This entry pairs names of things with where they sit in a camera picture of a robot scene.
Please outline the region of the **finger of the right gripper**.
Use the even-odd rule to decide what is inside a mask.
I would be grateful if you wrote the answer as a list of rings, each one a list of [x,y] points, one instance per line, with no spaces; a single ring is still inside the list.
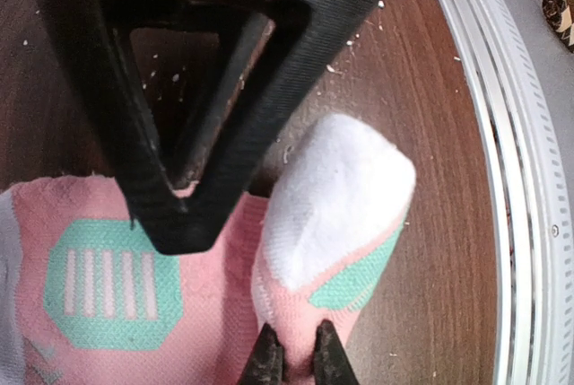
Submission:
[[[165,255],[215,243],[271,143],[378,0],[38,0],[135,218]],[[162,146],[130,35],[211,33],[213,71]]]

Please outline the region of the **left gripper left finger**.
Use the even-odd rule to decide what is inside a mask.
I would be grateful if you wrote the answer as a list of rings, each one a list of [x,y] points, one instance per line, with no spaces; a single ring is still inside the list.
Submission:
[[[239,385],[281,385],[283,367],[283,346],[275,330],[266,323],[239,377]]]

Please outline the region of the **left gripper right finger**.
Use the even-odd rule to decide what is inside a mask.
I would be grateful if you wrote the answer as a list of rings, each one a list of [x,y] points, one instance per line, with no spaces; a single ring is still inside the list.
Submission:
[[[313,353],[316,385],[358,385],[335,325],[324,319],[317,327]]]

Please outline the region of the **pink patterned sock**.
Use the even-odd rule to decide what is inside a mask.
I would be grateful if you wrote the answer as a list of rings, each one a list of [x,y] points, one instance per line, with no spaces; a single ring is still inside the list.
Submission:
[[[412,162],[334,114],[300,140],[269,198],[244,195],[215,245],[164,256],[101,176],[1,196],[4,384],[239,384],[268,323],[283,384],[315,384],[317,327],[344,346],[404,226]]]

